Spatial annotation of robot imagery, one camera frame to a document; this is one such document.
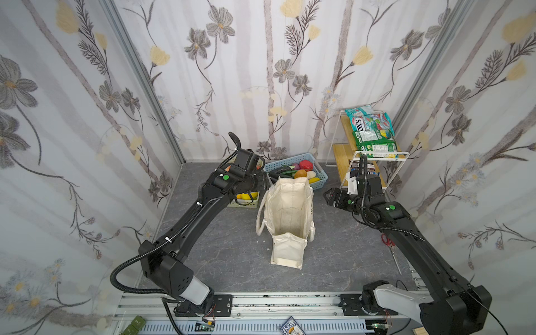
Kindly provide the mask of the cream floral tote bag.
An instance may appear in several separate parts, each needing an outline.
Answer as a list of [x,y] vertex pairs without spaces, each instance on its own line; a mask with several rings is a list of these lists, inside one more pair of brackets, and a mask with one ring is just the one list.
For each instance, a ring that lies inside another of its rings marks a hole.
[[272,265],[303,268],[305,248],[315,238],[313,199],[306,177],[280,179],[263,196],[255,231],[272,236]]

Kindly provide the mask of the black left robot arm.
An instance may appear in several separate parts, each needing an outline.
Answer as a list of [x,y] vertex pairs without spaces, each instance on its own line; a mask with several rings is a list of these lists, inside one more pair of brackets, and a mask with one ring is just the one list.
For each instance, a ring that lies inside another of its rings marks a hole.
[[[124,293],[165,294],[173,300],[185,300],[197,314],[207,315],[214,305],[214,290],[198,279],[184,262],[210,223],[237,195],[250,193],[263,181],[257,167],[261,158],[244,149],[240,139],[229,134],[236,148],[198,188],[198,197],[178,222],[157,240],[142,243],[138,255],[118,265],[110,283]],[[155,288],[132,288],[120,283],[119,273],[140,263],[143,275]]]

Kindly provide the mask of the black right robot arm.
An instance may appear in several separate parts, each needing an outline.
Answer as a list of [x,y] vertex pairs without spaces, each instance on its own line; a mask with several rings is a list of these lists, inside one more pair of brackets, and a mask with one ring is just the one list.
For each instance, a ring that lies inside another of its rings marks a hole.
[[369,170],[368,158],[360,156],[350,172],[347,188],[325,191],[326,203],[350,212],[357,223],[382,233],[392,241],[420,275],[427,296],[376,281],[362,289],[360,305],[374,314],[395,311],[421,324],[429,334],[473,334],[483,330],[492,297],[484,286],[473,286],[426,240],[409,212],[388,201],[381,179]]

